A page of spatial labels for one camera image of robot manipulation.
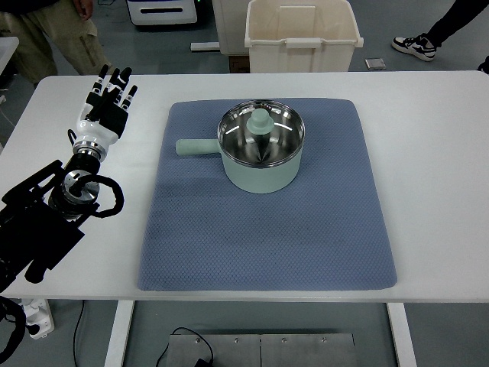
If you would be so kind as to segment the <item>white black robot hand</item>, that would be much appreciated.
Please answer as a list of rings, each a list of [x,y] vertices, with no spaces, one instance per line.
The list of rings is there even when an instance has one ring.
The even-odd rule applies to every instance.
[[[133,85],[125,95],[132,68],[115,68],[106,82],[108,69],[107,64],[102,67],[87,95],[81,122],[93,122],[96,127],[104,128],[119,139],[125,130],[128,110],[138,87]]]

